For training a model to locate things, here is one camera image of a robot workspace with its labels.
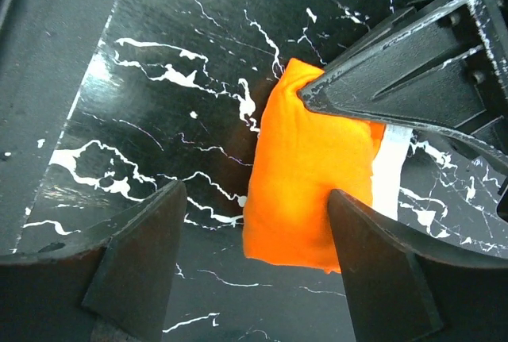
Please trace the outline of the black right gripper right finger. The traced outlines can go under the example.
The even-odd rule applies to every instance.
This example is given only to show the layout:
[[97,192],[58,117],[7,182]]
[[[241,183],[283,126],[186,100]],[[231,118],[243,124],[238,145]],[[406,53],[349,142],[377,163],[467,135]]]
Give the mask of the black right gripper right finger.
[[505,341],[507,261],[448,244],[342,190],[328,215],[358,341]]

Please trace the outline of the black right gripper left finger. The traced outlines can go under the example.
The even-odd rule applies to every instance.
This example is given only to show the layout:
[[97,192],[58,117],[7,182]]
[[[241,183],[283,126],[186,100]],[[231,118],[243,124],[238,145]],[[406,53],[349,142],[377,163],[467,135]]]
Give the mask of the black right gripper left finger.
[[186,205],[174,181],[37,252],[2,256],[2,340],[161,340]]

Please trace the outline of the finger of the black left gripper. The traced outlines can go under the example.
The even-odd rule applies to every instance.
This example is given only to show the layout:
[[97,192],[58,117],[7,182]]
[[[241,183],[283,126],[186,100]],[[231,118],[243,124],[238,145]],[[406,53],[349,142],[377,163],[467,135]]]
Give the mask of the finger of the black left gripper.
[[498,0],[417,0],[298,96],[315,113],[436,133],[507,171],[507,26]]

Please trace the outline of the orange underwear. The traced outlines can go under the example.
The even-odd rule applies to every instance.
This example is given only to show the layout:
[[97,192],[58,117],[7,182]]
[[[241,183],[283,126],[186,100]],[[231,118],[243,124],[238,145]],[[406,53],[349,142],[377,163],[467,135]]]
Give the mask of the orange underwear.
[[343,190],[396,219],[413,131],[310,112],[297,93],[321,73],[292,59],[269,96],[244,205],[243,251],[271,265],[330,273],[341,269],[330,193]]

